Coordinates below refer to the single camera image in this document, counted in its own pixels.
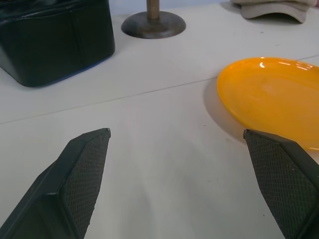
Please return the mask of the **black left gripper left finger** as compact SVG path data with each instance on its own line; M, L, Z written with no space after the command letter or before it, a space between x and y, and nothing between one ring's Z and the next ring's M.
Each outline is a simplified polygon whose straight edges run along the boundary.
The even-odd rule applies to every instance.
M0 239L84 239L100 192L111 131L68 142L0 227Z

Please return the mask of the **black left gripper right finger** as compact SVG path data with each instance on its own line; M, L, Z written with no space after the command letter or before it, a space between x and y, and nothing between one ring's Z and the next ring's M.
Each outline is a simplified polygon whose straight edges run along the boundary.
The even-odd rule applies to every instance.
M296 142L243 133L260 192L285 239L319 239L319 164Z

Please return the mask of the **yellow plastic plate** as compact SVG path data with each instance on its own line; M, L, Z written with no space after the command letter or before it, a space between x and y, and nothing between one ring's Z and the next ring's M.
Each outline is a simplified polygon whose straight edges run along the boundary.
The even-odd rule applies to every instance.
M319 151L319 66L276 57L236 61L219 74L217 92L243 126Z

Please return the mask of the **black leather bag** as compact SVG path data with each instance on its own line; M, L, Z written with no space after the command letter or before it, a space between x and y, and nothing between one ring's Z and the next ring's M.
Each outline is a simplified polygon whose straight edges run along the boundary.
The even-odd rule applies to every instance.
M0 0L0 68L40 87L115 52L109 0Z

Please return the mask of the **beige cap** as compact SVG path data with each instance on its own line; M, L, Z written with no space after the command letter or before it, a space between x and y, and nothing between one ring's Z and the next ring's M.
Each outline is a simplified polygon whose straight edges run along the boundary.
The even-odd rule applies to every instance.
M304 23L307 12L317 6L319 0L230 0L241 8L245 19L253 19L270 14L283 14Z

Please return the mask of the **brown wooden stand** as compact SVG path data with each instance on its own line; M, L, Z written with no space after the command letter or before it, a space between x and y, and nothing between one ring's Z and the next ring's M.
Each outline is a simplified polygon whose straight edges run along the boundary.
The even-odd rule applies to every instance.
M142 39L163 39L176 36L186 29L178 15L160 10L160 0L147 0L147 11L128 17L121 26L123 33Z

